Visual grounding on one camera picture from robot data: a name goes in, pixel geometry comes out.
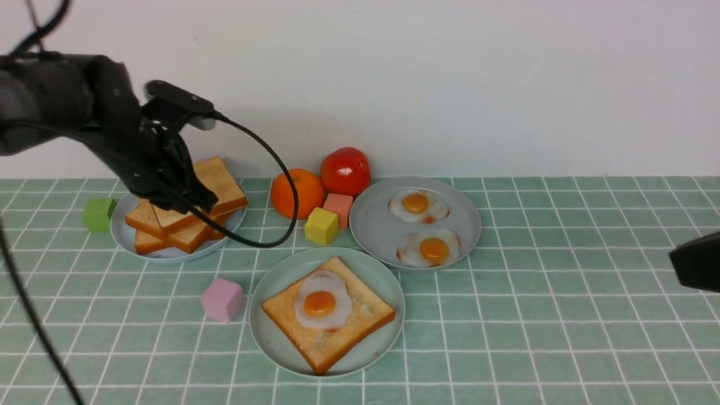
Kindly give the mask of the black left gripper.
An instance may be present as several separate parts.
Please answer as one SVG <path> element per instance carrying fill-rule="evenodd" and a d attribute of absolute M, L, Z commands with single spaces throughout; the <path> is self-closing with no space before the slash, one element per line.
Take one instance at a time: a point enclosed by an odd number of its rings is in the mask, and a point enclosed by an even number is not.
<path fill-rule="evenodd" d="M 87 145 L 128 190 L 158 208 L 180 214 L 190 207 L 211 211 L 218 197 L 191 168 L 190 152 L 168 117 L 177 111 L 155 96 L 142 106 L 128 70 L 106 56 L 93 56 L 84 69 L 93 94 L 93 122 L 100 135 Z"/>

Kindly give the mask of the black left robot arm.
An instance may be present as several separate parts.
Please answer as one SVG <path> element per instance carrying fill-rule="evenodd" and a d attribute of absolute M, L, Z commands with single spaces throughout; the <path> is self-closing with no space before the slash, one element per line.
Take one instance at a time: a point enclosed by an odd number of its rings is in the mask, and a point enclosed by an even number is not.
<path fill-rule="evenodd" d="M 178 136 L 160 133 L 134 94 L 128 70 L 100 55 L 33 53 L 2 57 L 2 156 L 59 137 L 92 151 L 129 192 L 160 208 L 203 206 L 206 193 L 191 172 Z"/>

